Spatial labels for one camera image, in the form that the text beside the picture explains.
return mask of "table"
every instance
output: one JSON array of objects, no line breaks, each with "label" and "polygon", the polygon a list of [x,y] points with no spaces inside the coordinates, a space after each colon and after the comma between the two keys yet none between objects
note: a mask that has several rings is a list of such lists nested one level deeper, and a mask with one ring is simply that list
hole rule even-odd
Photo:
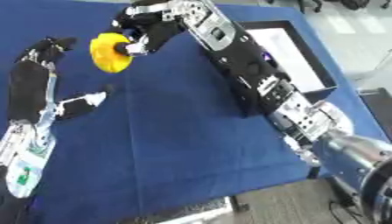
[{"label": "table", "polygon": [[[59,97],[107,82],[116,93],[93,114],[59,123],[31,223],[114,223],[168,207],[305,179],[308,167],[262,116],[240,118],[228,86],[187,33],[137,58],[122,74],[91,62],[88,41],[124,5],[15,0],[0,7],[0,130],[7,72],[23,47],[47,34],[76,36],[60,62]],[[304,18],[293,9],[222,5],[233,20],[290,20],[338,83],[328,98],[356,133],[386,139]]]}]

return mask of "floor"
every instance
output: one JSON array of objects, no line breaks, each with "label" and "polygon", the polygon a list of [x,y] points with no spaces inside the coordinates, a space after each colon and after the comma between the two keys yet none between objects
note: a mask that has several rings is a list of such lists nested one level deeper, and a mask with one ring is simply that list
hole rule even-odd
[{"label": "floor", "polygon": [[[86,0],[128,3],[129,0]],[[270,7],[297,7],[295,0],[215,0],[220,4],[252,4]],[[340,3],[324,2],[315,13],[313,2],[306,3],[306,18],[319,38],[357,88],[384,87],[392,93],[392,56],[382,59],[392,49],[392,8],[383,10],[384,0],[372,0],[365,10],[346,10]],[[333,193],[325,180],[309,180],[282,185],[239,196],[250,204],[246,213],[230,214],[212,221],[214,224],[335,224],[328,209]],[[342,223],[356,223],[341,208],[333,211]]]}]

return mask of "screw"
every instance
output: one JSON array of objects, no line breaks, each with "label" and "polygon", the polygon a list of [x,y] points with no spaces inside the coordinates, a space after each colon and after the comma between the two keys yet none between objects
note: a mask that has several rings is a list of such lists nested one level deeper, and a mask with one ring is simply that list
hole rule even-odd
[{"label": "screw", "polygon": [[357,172],[360,173],[360,174],[364,174],[366,172],[366,170],[363,169],[363,168],[358,168]]},{"label": "screw", "polygon": [[247,42],[248,41],[248,37],[247,36],[242,36],[242,37],[240,37],[240,41],[242,41],[242,42]]}]

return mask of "metal cylinder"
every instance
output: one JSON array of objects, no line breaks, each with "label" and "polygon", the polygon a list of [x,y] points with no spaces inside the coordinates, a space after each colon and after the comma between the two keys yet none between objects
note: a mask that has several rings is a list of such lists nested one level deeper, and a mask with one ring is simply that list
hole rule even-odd
[{"label": "metal cylinder", "polygon": [[392,223],[392,145],[330,130],[314,154],[321,164],[358,195],[362,212],[377,224]]}]

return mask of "black glove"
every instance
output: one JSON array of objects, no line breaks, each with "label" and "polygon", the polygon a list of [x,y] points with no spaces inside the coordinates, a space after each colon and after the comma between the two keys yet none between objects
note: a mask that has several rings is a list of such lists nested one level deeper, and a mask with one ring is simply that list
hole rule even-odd
[{"label": "black glove", "polygon": [[10,71],[8,119],[37,123],[46,106],[46,90],[54,64],[72,49],[75,38],[45,38],[22,52]]},{"label": "black glove", "polygon": [[[170,38],[185,30],[180,18],[164,21],[163,11],[153,11],[135,15],[130,15],[130,11],[131,9],[136,9],[140,6],[152,6],[167,2],[168,0],[143,0],[135,2],[115,16],[115,19],[107,32],[123,33],[126,30],[130,31],[129,35],[136,42],[142,36],[146,35],[148,37],[148,42],[145,44],[145,50],[148,53],[154,53]],[[118,48],[118,52],[126,54],[125,51],[121,50],[121,47]]]}]

